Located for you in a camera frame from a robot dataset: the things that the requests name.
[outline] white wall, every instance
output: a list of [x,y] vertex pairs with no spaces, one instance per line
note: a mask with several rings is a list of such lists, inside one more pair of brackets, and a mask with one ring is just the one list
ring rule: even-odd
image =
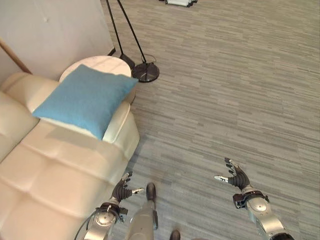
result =
[[0,85],[7,77],[16,72],[22,71],[0,47]]
[[33,74],[55,80],[114,48],[100,0],[0,0],[0,36]]

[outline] sofa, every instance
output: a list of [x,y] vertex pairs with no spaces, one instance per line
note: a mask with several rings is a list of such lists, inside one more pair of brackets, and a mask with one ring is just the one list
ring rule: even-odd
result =
[[32,112],[59,82],[15,73],[0,86],[0,240],[72,240],[107,201],[138,145],[133,94],[103,140]]

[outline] robot finger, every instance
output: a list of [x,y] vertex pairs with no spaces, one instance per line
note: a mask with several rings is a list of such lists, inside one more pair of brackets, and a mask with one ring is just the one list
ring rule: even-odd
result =
[[218,181],[220,181],[220,182],[223,182],[223,183],[229,183],[228,182],[228,177],[226,177],[226,176],[219,176],[219,175],[215,175],[214,176],[214,179],[216,179],[216,180],[218,180]]

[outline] shoe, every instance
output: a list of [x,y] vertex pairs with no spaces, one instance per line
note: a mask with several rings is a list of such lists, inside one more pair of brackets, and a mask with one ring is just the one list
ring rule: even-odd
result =
[[170,240],[180,240],[180,232],[178,230],[173,230],[170,236]]
[[146,186],[146,199],[152,200],[156,203],[157,193],[156,193],[156,186],[153,182],[149,182]]

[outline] cushion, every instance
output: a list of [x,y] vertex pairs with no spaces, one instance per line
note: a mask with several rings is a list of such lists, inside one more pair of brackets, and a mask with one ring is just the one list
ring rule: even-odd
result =
[[137,82],[82,64],[32,114],[87,129],[102,140],[114,112]]

